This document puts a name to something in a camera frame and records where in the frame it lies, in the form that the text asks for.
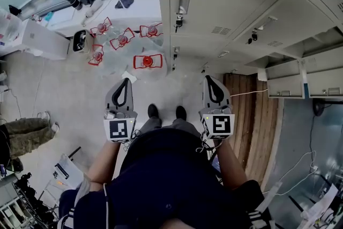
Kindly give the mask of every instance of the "person's left arm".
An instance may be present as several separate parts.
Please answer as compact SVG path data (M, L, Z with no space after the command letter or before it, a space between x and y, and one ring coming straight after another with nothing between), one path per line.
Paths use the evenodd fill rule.
M116 167L120 143L106 141L88 171L91 180L90 191L99 191L104 183L110 183Z

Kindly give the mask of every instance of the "black shoe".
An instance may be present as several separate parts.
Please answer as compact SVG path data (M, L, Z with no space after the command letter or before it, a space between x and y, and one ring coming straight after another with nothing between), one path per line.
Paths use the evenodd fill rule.
M148 107L148 116L149 117L159 117L159 111L155 104L150 104Z
M182 106L178 106L176 108L176 118L177 119L183 119L183 120L187 119L186 110Z

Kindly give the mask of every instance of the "camouflage pants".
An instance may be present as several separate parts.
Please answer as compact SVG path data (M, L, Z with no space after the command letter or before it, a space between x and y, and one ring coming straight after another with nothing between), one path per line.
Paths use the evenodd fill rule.
M5 127L9 133L12 159L31 153L55 135L44 119L20 119L6 123Z

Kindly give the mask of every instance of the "white sneaker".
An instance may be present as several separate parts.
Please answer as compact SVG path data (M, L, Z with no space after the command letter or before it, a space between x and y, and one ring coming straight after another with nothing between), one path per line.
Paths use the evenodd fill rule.
M55 123L51 126L51 129L52 129L52 131L53 131L55 134L57 134L58 131L59 131L59 126L58 126L58 124L55 122Z
M50 114L48 113L48 111L41 113L41 118L50 121Z

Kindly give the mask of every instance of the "ventilation slot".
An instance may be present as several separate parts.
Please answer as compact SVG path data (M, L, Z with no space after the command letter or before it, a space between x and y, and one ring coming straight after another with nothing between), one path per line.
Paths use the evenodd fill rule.
M228 28L214 27L211 33L227 35L230 31L231 31L231 29L228 29Z
M283 43L279 42L279 41L273 41L273 42L270 42L268 43L268 46L273 46L273 47L277 47L277 46L280 46L282 45Z
M338 7L341 9L341 11L343 12L343 2L338 4Z

